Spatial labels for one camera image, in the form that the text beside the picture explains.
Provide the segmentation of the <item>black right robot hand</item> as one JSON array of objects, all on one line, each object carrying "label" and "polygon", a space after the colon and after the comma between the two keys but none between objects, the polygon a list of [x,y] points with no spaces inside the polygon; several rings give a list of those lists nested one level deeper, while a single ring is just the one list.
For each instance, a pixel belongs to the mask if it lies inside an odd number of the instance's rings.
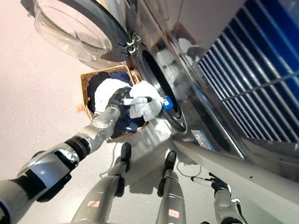
[{"label": "black right robot hand", "polygon": [[217,176],[215,176],[211,172],[209,172],[208,175],[209,175],[209,177],[207,177],[207,178],[193,176],[193,177],[190,177],[190,180],[194,183],[213,188],[214,192],[217,192],[217,191],[223,190],[223,189],[230,192],[230,188],[229,188],[228,184],[226,184],[224,181],[219,179]]}]

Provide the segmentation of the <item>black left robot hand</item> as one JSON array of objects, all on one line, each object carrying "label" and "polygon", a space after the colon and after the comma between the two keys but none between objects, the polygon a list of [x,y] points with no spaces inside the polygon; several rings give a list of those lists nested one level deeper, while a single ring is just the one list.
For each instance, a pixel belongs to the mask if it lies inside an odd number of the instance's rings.
[{"label": "black left robot hand", "polygon": [[130,96],[131,87],[119,88],[114,92],[114,94],[109,99],[105,108],[117,108],[122,111],[125,106],[134,106],[147,104],[152,101],[152,97],[142,96],[142,97],[132,97]]}]

